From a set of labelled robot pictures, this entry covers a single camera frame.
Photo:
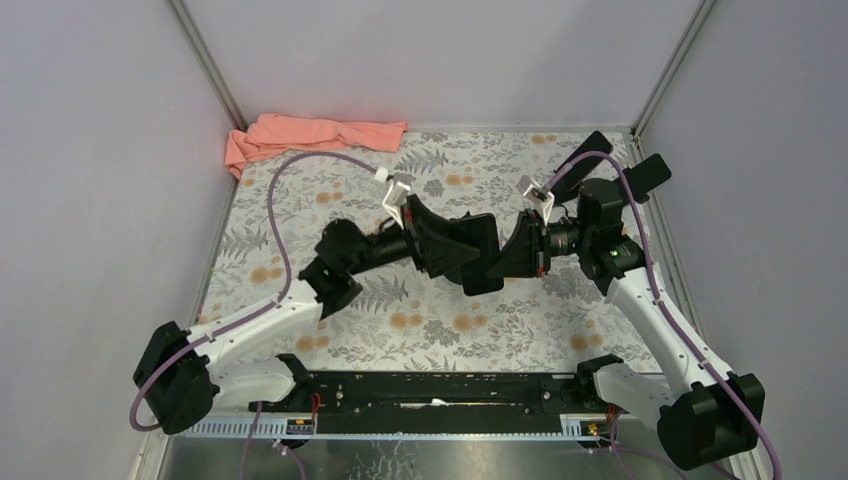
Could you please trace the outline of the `black phone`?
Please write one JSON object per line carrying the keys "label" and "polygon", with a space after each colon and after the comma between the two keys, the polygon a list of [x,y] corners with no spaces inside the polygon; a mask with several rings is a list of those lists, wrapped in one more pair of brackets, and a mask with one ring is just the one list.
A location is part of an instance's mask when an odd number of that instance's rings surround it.
{"label": "black phone", "polygon": [[500,291],[504,287],[503,278],[488,275],[500,252],[495,217],[492,214],[465,215],[459,219],[458,226],[466,235],[467,243],[478,251],[476,259],[460,267],[464,294],[473,297]]}
{"label": "black phone", "polygon": [[658,153],[626,168],[624,173],[633,199],[638,204],[646,203],[650,199],[649,194],[672,177],[669,166]]}

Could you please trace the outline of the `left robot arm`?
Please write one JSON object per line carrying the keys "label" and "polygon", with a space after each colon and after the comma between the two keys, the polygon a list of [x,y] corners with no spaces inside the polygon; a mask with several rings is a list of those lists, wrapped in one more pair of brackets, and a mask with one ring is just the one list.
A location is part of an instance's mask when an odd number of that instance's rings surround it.
{"label": "left robot arm", "polygon": [[[272,338],[300,330],[345,309],[362,292],[356,275],[411,259],[431,278],[455,275],[467,294],[498,251],[490,214],[447,219],[415,195],[390,203],[390,216],[373,233],[336,219],[322,231],[314,258],[289,275],[282,290],[210,324],[182,328],[170,321],[152,333],[132,380],[138,394],[130,424],[143,431],[181,433],[217,408],[278,403],[296,411],[309,401],[310,375],[293,354],[259,363],[241,358]],[[138,410],[155,419],[145,426]]]}

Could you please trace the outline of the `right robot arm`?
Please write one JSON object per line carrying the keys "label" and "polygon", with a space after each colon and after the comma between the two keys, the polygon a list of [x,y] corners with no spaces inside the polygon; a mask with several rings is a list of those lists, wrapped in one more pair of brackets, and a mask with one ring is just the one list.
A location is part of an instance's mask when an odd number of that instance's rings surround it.
{"label": "right robot arm", "polygon": [[553,257],[577,256],[586,277],[634,326],[667,382],[661,386],[612,357],[586,362],[573,386],[577,405],[597,412],[613,404],[637,417],[682,470],[764,444],[763,385],[753,374],[736,374],[701,339],[666,293],[648,247],[624,234],[622,212],[635,206],[627,182],[582,182],[576,216],[557,223],[550,220],[557,202],[552,189],[523,177],[518,190],[534,206],[521,213],[491,273],[540,276]]}

